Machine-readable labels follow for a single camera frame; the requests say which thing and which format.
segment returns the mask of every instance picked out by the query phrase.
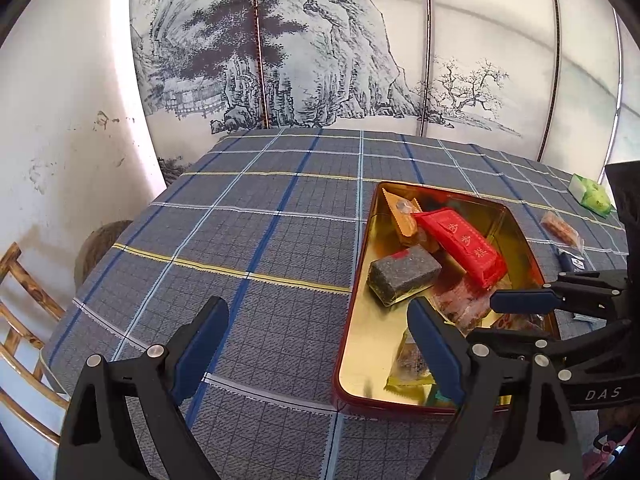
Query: chair backrest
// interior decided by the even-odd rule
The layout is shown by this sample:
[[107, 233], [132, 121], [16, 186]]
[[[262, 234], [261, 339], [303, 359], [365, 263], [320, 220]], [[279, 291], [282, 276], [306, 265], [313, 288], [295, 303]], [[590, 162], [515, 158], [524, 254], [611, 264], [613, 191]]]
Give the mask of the chair backrest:
[[[44, 310], [49, 312], [56, 320], [60, 320], [65, 311], [49, 294], [42, 290], [38, 283], [36, 283], [24, 267], [21, 266], [18, 262], [18, 257], [21, 253], [22, 251], [20, 247], [18, 247], [18, 244], [11, 244], [9, 250], [0, 260], [0, 283], [2, 283], [2, 280], [4, 280], [7, 274], [11, 274]], [[68, 400], [63, 399], [63, 397], [60, 397], [56, 392], [42, 383], [44, 369], [40, 360], [38, 360], [34, 371], [30, 372], [15, 358], [15, 351], [18, 349], [21, 341], [26, 341], [37, 350], [40, 350], [44, 346], [44, 343], [14, 316], [1, 300], [0, 317], [5, 318], [9, 323], [9, 333], [6, 340], [4, 344], [0, 343], [0, 356], [2, 359], [4, 359], [20, 377], [26, 380], [30, 386], [38, 390], [51, 402], [66, 410], [69, 405]], [[20, 406], [20, 404], [15, 402], [2, 388], [0, 388], [0, 402], [47, 440], [56, 445], [60, 444], [60, 436], [57, 433], [47, 428], [39, 420], [36, 420], [36, 418]]]

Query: blue gripper pad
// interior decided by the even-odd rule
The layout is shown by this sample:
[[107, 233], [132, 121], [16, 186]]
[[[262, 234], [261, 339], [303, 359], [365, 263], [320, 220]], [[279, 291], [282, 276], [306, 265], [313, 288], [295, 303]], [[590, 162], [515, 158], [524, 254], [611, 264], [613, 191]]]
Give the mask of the blue gripper pad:
[[461, 406], [465, 399], [462, 379], [469, 375], [471, 366], [465, 338], [425, 298], [409, 302], [406, 320], [440, 391]]
[[229, 309], [222, 298], [213, 297], [191, 322], [199, 325], [175, 364], [171, 395], [177, 406], [193, 397], [207, 367], [216, 353], [229, 324]]
[[496, 290], [489, 305], [498, 314], [548, 314], [555, 308], [562, 308], [562, 298], [550, 288]]

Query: table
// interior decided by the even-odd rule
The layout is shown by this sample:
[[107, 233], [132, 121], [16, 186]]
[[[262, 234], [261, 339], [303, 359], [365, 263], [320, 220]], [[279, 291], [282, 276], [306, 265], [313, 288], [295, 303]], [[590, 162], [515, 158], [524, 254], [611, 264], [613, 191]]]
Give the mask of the table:
[[[180, 408], [222, 478], [415, 479], [444, 422], [365, 420], [332, 405], [331, 374], [377, 182], [507, 205], [548, 280], [559, 272], [539, 224], [548, 210], [582, 235], [590, 269], [626, 268], [615, 213], [601, 219], [582, 208], [566, 190], [569, 179], [480, 146], [392, 133], [230, 135], [122, 234], [78, 291], [44, 359], [71, 393], [89, 355], [137, 356], [221, 296], [230, 308], [224, 345]], [[590, 330], [566, 313], [558, 321], [565, 338]], [[151, 473], [165, 476], [137, 399], [130, 412]], [[577, 420], [593, 438], [593, 414]], [[490, 431], [481, 472], [498, 430]]]

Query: red packaging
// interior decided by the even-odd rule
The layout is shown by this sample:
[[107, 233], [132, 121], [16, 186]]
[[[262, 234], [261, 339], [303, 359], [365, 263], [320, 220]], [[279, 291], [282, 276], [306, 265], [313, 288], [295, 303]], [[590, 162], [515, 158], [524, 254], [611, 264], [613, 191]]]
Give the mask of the red packaging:
[[507, 273], [507, 265], [494, 247], [450, 207], [414, 213], [414, 218], [480, 287], [495, 285]]

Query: tin tray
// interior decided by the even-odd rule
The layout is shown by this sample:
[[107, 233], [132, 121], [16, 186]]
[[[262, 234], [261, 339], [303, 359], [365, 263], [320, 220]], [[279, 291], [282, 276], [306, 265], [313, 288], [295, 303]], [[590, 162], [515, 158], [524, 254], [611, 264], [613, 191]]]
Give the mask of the tin tray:
[[[408, 200], [416, 198], [423, 210], [445, 206], [455, 209], [502, 255], [512, 288], [537, 288], [544, 279], [516, 219], [502, 204], [431, 187], [393, 182], [378, 184], [367, 219], [354, 293], [334, 370], [337, 402], [341, 410], [361, 415], [375, 415], [380, 410], [388, 412], [385, 416], [393, 416], [392, 412], [396, 415], [403, 412], [412, 417], [420, 414], [451, 415], [456, 407], [438, 395], [436, 384], [386, 386], [402, 334], [407, 328], [406, 310], [413, 296], [385, 308], [367, 285], [370, 264], [403, 248], [383, 189]], [[439, 291], [452, 288], [464, 272], [444, 251], [438, 251], [434, 257], [441, 263], [442, 272], [434, 287], [417, 296], [429, 298], [436, 288]], [[490, 326], [498, 317], [499, 314], [490, 312], [482, 320], [482, 326]], [[544, 328], [559, 338], [553, 314], [545, 317]], [[497, 410], [506, 409], [509, 402], [509, 397], [501, 397]]]

